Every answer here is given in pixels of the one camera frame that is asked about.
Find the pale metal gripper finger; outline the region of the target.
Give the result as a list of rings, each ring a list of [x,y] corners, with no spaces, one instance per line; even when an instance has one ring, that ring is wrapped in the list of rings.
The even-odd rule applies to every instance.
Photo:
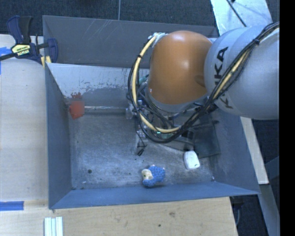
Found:
[[[88,110],[126,110],[125,107],[115,107],[115,106],[85,106]]]
[[[124,114],[125,109],[85,109],[85,114]]]

